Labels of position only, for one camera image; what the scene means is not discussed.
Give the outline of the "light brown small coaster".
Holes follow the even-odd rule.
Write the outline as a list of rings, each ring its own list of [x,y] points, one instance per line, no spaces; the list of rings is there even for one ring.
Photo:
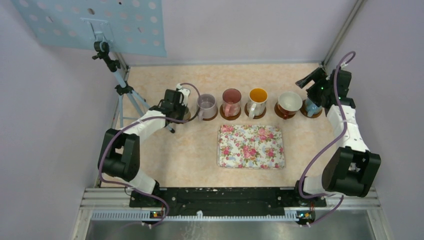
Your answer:
[[[190,119],[191,119],[191,112],[189,111],[189,110],[187,110],[185,113],[184,113],[184,116],[183,116],[183,120],[184,121],[189,121]]]

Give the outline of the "lilac mug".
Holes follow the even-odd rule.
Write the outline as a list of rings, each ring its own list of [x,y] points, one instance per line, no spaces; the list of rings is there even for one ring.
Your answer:
[[[202,94],[197,99],[197,108],[198,109],[199,108],[210,108],[214,105],[217,106],[217,102],[216,102],[215,97],[211,94],[208,94],[208,93]]]

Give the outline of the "white cup red handle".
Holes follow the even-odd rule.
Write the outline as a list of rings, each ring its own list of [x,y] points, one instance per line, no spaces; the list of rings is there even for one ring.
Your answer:
[[[302,98],[295,92],[287,91],[282,93],[278,101],[281,108],[287,111],[299,111],[303,105]]]

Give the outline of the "brown coaster two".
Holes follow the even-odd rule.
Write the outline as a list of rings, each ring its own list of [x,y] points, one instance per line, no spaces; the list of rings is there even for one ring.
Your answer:
[[[220,108],[219,108],[219,114],[223,119],[225,119],[227,121],[234,121],[234,120],[236,120],[240,117],[241,111],[239,111],[238,114],[233,115],[233,116],[225,116],[223,105],[221,105]]]

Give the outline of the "pink mug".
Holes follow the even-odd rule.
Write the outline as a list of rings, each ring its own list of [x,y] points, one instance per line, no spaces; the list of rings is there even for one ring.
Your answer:
[[[242,94],[235,88],[226,89],[222,94],[222,106],[225,116],[234,116],[241,111]]]

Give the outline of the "glass mug orange inside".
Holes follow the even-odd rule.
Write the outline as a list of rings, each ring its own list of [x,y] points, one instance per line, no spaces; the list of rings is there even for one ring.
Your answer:
[[[245,105],[245,113],[251,119],[262,118],[267,110],[268,93],[262,88],[254,88],[249,92]]]

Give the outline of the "blue mug yellow inside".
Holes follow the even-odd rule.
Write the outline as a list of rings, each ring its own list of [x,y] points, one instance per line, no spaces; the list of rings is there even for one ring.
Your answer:
[[[305,100],[306,110],[308,111],[308,115],[311,116],[313,113],[316,113],[321,106],[317,106],[312,100],[307,98]]]

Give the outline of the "brown coaster one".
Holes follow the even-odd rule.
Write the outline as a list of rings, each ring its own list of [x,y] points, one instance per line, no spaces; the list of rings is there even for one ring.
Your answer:
[[[199,113],[197,118],[200,121],[211,121],[218,114],[218,108],[216,105],[213,105],[212,107],[209,107],[209,108],[199,107],[198,109],[199,109]]]

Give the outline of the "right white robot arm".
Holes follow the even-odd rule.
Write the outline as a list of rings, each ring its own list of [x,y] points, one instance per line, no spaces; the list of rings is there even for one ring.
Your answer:
[[[295,84],[301,89],[313,82],[307,99],[322,107],[329,120],[337,147],[322,174],[303,174],[295,184],[293,200],[299,206],[307,206],[313,198],[331,194],[365,197],[374,182],[381,165],[381,157],[372,153],[365,144],[356,121],[356,104],[347,96],[352,74],[345,70],[333,70],[330,75],[322,67]]]

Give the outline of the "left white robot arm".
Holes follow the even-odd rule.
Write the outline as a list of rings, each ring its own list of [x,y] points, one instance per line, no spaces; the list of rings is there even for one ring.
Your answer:
[[[168,204],[157,191],[159,183],[140,168],[140,144],[171,122],[185,123],[189,95],[190,91],[183,87],[167,89],[159,104],[142,117],[121,129],[108,129],[98,161],[100,180],[133,189],[149,207],[159,204],[167,209]]]

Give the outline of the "brown coaster six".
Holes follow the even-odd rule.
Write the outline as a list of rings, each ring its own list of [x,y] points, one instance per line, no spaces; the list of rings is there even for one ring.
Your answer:
[[[315,119],[315,118],[317,118],[317,117],[319,117],[321,114],[322,114],[322,112],[323,112],[323,109],[322,109],[322,107],[320,107],[319,109],[318,109],[318,111],[317,112],[315,112],[315,113],[313,113],[311,116],[309,116],[308,115],[308,111],[307,111],[307,106],[306,106],[306,101],[305,100],[303,100],[302,101],[302,107],[300,108],[300,112],[305,116],[305,117],[307,117],[307,118],[310,118],[310,119]]]

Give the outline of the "floral tray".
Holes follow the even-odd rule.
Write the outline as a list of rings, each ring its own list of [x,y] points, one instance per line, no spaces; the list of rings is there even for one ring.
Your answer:
[[[223,124],[217,141],[219,167],[279,170],[286,165],[283,134],[278,126]]]

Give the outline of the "blue perforated board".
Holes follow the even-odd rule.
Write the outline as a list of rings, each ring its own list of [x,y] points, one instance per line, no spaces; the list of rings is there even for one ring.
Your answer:
[[[43,45],[166,57],[160,0],[14,0]]]

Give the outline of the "blue tripod stand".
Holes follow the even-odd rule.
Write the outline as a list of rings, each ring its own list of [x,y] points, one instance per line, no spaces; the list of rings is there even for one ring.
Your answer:
[[[146,111],[142,111],[137,101],[140,101],[141,104],[147,108],[151,107],[147,104],[146,100],[141,97],[132,86],[128,84],[127,81],[121,76],[118,70],[121,68],[121,63],[118,59],[111,59],[109,56],[110,53],[110,45],[106,41],[95,41],[93,43],[93,48],[96,51],[96,55],[92,57],[92,59],[101,59],[105,62],[110,72],[113,73],[115,79],[118,81],[118,85],[115,87],[115,90],[118,94],[118,110],[119,110],[119,123],[120,126],[124,126],[124,120],[126,119],[123,115],[123,99],[124,95],[130,100],[131,104],[139,114],[140,118],[144,118],[146,116]]]

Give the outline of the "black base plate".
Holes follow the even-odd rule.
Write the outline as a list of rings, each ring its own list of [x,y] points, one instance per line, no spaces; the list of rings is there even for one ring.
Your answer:
[[[290,207],[326,207],[320,198],[301,198],[294,187],[168,187],[158,188],[154,196],[169,206],[169,216],[194,216],[202,211],[206,217],[283,216]],[[151,198],[131,192],[131,208],[159,208]]]

